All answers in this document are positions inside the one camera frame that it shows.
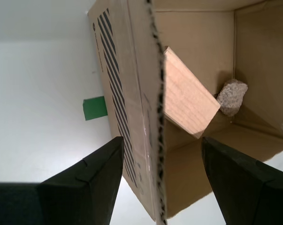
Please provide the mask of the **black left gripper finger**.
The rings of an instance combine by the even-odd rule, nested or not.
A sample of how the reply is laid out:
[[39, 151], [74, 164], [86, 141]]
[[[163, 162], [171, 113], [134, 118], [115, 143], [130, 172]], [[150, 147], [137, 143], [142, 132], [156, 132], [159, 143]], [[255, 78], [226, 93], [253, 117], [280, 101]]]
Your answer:
[[283, 225], [283, 172], [211, 137], [201, 144], [206, 175], [228, 225]]
[[0, 182], [0, 225], [108, 225], [123, 160], [118, 136], [41, 183]]

